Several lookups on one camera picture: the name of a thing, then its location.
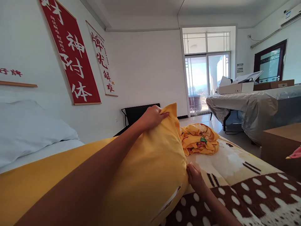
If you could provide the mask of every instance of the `polka dot blanket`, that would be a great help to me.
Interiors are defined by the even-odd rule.
[[[301,225],[301,183],[220,137],[212,156],[187,157],[207,186],[243,226]],[[161,226],[212,226],[217,222],[191,186]]]

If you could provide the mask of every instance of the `wall-mounted air conditioner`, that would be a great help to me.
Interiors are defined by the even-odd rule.
[[[297,5],[295,8],[284,11],[284,17],[279,23],[279,28],[284,28],[293,22],[296,22],[301,18],[301,4]]]

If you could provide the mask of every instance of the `white hanging scroll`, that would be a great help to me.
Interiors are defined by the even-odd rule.
[[[105,48],[104,39],[100,34],[87,22],[90,36],[93,42],[95,55],[98,61],[98,66],[100,69],[100,74],[103,79],[104,90],[108,96],[117,96],[115,82],[110,77],[109,71],[109,61],[107,56],[107,51]]]

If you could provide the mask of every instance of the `human hand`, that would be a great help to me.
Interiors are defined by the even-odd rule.
[[[210,189],[205,184],[201,171],[193,163],[189,163],[186,170],[192,188],[204,199],[208,192],[210,192]]]
[[[135,123],[142,131],[150,130],[161,123],[163,119],[169,116],[169,112],[159,114],[162,109],[157,105],[147,108],[146,112]]]

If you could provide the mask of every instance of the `gray plastic sheet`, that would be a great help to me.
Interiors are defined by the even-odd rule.
[[[301,85],[238,94],[214,94],[207,105],[223,124],[230,110],[241,112],[241,127],[261,144],[262,131],[301,122]]]

